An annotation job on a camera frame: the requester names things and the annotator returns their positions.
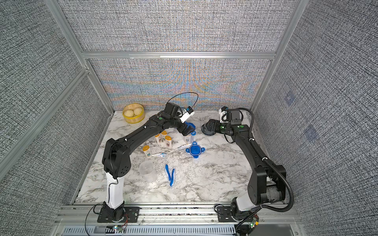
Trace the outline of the blue lid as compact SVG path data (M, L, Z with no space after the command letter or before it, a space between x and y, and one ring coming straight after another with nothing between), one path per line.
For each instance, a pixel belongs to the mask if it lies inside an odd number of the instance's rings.
M189 123L189 122L185 122L185 124L187 125L187 127L190 128L190 134L192 136L195 136L196 135L196 126L193 124L193 123Z
M197 142L192 142L192 144L186 148L186 153L189 153L195 159L199 158L205 151L206 148L201 147Z

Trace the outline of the clear plastic container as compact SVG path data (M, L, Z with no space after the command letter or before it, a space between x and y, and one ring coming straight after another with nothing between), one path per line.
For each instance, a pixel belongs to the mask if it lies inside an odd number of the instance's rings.
M193 141L194 141L194 136L195 136L195 135L196 135L196 132L194 131L194 132L192 132L192 133L190 133L190 134L184 136L184 142L185 142L186 144L192 144Z
M152 161L142 162L139 166L139 173L147 183L153 183L157 179L155 165Z

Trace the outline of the orange cap bottle four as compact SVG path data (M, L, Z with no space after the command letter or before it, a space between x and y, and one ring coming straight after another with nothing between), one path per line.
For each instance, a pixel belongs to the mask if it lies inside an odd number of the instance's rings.
M165 137L165 143L166 143L166 146L169 148L169 149L172 149L172 137L170 136L166 136Z

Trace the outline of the orange cap bottle one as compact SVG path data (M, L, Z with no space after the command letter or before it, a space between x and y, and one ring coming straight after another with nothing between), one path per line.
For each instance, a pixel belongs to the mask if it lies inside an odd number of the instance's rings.
M143 148L142 148L144 154L146 155L146 157L151 157L151 149L150 149L150 146L149 145L145 145Z

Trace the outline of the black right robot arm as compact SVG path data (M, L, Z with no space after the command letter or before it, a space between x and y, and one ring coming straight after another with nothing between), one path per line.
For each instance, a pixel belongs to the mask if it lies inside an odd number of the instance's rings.
M252 129L254 114L247 108L219 110L219 120L210 119L201 127L203 134L222 134L230 137L250 164L252 174L247 185L247 193L231 202L231 216L245 222L261 209L287 212L294 206L294 192L286 179L286 170L276 165L257 143Z

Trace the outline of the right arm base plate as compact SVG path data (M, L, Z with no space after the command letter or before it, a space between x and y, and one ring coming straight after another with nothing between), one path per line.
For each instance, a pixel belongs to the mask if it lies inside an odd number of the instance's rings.
M238 211L234 207L222 204L215 205L214 211L220 223L241 222L250 215L253 215L251 211Z

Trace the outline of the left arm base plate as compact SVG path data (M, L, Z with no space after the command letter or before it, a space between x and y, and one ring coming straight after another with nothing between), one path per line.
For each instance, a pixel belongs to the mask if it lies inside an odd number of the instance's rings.
M105 205L101 208L97 223L136 223L139 217L140 207L120 206L112 209Z

